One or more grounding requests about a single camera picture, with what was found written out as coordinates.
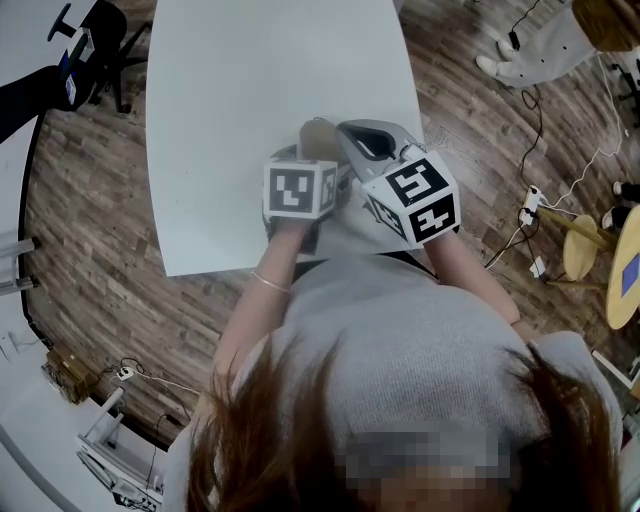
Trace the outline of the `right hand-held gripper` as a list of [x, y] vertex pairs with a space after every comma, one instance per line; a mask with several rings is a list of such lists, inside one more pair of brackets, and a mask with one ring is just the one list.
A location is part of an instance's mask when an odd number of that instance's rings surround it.
[[[361, 190], [376, 220], [404, 242], [418, 247], [460, 225], [453, 175], [437, 152], [410, 145], [416, 139], [403, 127], [373, 119], [344, 121], [336, 127], [336, 141], [365, 182]], [[395, 163], [407, 145], [407, 156]]]

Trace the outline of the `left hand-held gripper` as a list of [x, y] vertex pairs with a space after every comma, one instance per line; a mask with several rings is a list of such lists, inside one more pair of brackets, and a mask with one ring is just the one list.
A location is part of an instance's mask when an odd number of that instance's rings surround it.
[[349, 167], [326, 160], [297, 160], [296, 144], [272, 154], [265, 164], [263, 179], [263, 221], [271, 239], [283, 219], [311, 224], [301, 253], [314, 255], [320, 239], [321, 223], [350, 198]]

